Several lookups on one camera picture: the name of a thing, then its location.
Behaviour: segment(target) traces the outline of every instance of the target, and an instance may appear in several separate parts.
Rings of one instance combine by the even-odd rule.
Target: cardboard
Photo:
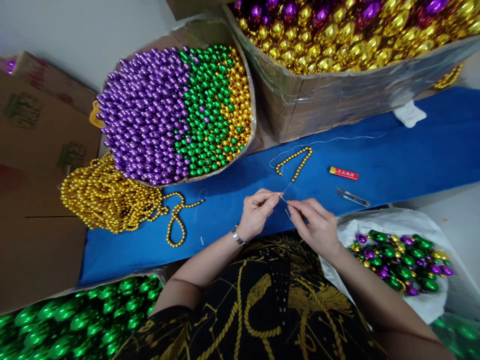
[[[167,186],[174,186],[182,183],[192,183],[200,181],[216,174],[221,173],[236,160],[250,154],[253,151],[253,148],[259,148],[262,145],[261,139],[257,139],[258,130],[257,130],[257,108],[256,108],[256,98],[255,98],[255,89],[252,80],[252,74],[250,73],[249,64],[245,58],[242,47],[238,43],[235,35],[232,33],[230,27],[223,19],[212,19],[212,20],[192,20],[184,25],[177,27],[170,31],[169,34],[158,38],[157,40],[152,41],[151,43],[141,47],[136,51],[136,53],[149,52],[152,48],[162,50],[164,48],[177,47],[181,49],[183,46],[188,46],[189,48],[206,48],[209,45],[223,44],[227,46],[234,46],[238,55],[241,57],[243,65],[246,70],[246,76],[248,77],[248,84],[250,88],[250,110],[251,110],[251,124],[250,124],[250,137],[248,143],[245,145],[243,150],[233,159],[232,162],[219,168],[216,171],[210,172],[206,175],[186,178],[182,181],[170,184],[170,185],[159,185],[155,186],[157,188],[163,188]],[[129,55],[126,59],[131,60],[135,57],[135,53]],[[115,69],[120,69],[121,64],[118,62]],[[146,182],[139,181],[139,183],[154,187]]]
[[[22,51],[15,61],[13,76],[56,97],[84,115],[92,110],[95,93],[90,89],[27,51]]]
[[[222,9],[249,60],[257,102],[281,143],[402,106],[480,50],[477,35],[375,70],[300,76],[254,46],[230,9]]]
[[[232,3],[233,0],[166,0],[175,20],[182,20],[204,13],[218,5]]]
[[[0,314],[77,285],[87,227],[59,186],[96,158],[88,117],[0,72]]]

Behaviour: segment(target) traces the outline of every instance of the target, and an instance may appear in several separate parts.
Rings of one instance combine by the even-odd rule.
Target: red lighter
[[[359,175],[356,172],[343,170],[338,167],[330,166],[330,170],[328,172],[330,174],[341,176],[342,178],[352,179],[355,181],[359,179]]]

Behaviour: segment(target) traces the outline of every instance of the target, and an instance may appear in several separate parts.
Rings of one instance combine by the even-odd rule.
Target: hand
[[[254,195],[245,198],[240,224],[236,228],[236,233],[244,242],[249,242],[262,232],[265,221],[279,202],[279,194],[284,193],[261,188]]]
[[[329,261],[344,249],[337,234],[337,219],[314,198],[290,200],[291,222],[306,243],[322,258]]]

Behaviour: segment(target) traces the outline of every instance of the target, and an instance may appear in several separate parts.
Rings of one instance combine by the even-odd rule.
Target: blue table cover
[[[246,196],[259,188],[281,192],[287,187],[305,153],[284,166],[284,176],[279,176],[269,163],[297,145],[337,137],[381,136],[311,145],[312,156],[284,197],[316,198],[337,216],[364,207],[343,199],[335,188],[366,199],[375,207],[480,181],[480,91],[454,87],[417,101],[416,105],[427,113],[427,118],[413,128],[404,127],[391,112],[384,113],[252,154],[208,179],[165,188],[166,194],[185,195],[187,204],[197,201],[202,189],[207,189],[202,191],[202,198],[208,191],[204,203],[180,212],[187,231],[184,244],[177,248],[167,244],[170,214],[153,222],[145,221],[138,230],[119,235],[103,229],[89,230],[79,285],[98,283],[198,253],[240,221]],[[272,161],[272,166],[302,148],[282,154]],[[330,166],[359,173],[359,180],[329,174]],[[175,196],[166,204],[172,209],[178,202]],[[280,200],[262,235],[293,228],[285,209],[286,204]],[[180,235],[180,227],[175,223],[172,239],[177,242]]]

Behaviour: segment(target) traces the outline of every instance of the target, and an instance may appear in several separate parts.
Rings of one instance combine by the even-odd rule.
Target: person's left hand
[[[236,228],[238,236],[244,242],[249,242],[262,232],[265,221],[272,215],[275,205],[279,202],[279,194],[284,193],[261,188],[254,195],[245,198],[240,224]]]

